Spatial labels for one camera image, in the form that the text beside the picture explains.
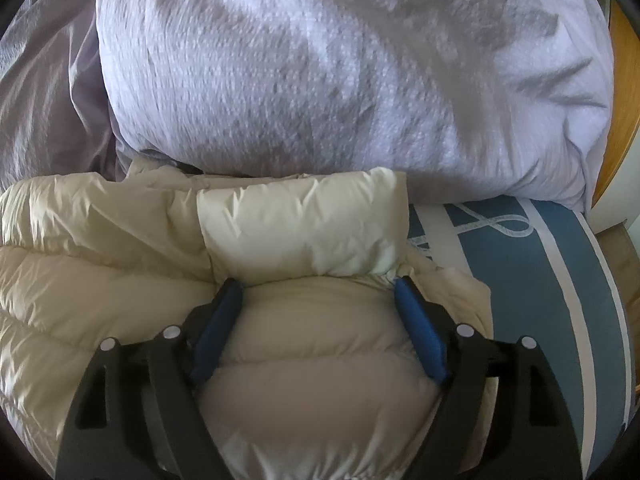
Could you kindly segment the wooden headboard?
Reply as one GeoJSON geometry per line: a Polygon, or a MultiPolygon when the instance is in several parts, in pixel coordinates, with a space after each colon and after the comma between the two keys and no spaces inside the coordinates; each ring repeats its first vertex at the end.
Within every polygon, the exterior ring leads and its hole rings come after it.
{"type": "Polygon", "coordinates": [[[639,128],[640,42],[616,0],[610,7],[610,36],[614,52],[614,105],[603,164],[594,189],[596,206],[623,165],[639,128]]]}

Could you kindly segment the blue white striped bedspread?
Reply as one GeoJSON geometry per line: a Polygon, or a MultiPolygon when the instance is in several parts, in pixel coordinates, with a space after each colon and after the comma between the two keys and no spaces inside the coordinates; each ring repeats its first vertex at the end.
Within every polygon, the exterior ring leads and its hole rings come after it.
{"type": "Polygon", "coordinates": [[[486,284],[498,340],[541,344],[572,416],[582,470],[610,455],[634,409],[634,352],[620,293],[585,217],[499,196],[413,206],[409,240],[486,284]]]}

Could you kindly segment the lavender pillow left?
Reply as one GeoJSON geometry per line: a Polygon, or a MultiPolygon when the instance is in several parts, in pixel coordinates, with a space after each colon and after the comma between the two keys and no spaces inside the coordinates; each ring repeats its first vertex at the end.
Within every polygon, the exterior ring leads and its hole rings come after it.
{"type": "Polygon", "coordinates": [[[96,0],[24,0],[1,37],[1,186],[118,176],[96,0]]]}

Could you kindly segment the cream puffer jacket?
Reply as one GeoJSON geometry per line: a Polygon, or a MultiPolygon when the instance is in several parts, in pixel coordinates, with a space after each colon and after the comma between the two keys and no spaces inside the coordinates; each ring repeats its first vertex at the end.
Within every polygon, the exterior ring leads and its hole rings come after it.
{"type": "Polygon", "coordinates": [[[17,182],[1,196],[1,407],[46,471],[94,350],[180,324],[227,278],[243,309],[198,392],[239,479],[397,479],[433,420],[394,308],[408,276],[483,336],[489,289],[408,241],[402,174],[189,177],[168,167],[17,182]]]}

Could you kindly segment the lavender pillow right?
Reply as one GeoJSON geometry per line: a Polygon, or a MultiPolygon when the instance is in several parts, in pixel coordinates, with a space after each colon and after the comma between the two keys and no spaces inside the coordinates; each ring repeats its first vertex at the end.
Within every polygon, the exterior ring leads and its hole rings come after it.
{"type": "Polygon", "coordinates": [[[386,167],[416,203],[590,208],[613,110],[597,0],[96,0],[122,160],[386,167]]]}

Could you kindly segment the lavender pillow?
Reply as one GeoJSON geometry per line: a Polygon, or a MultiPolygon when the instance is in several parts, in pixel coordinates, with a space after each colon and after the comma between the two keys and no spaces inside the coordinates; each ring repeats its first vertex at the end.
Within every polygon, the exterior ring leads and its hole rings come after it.
{"type": "Polygon", "coordinates": [[[590,208],[613,110],[597,0],[96,0],[122,160],[386,167],[416,203],[590,208]]]}
{"type": "Polygon", "coordinates": [[[96,0],[24,0],[1,37],[1,186],[118,176],[96,0]]]}

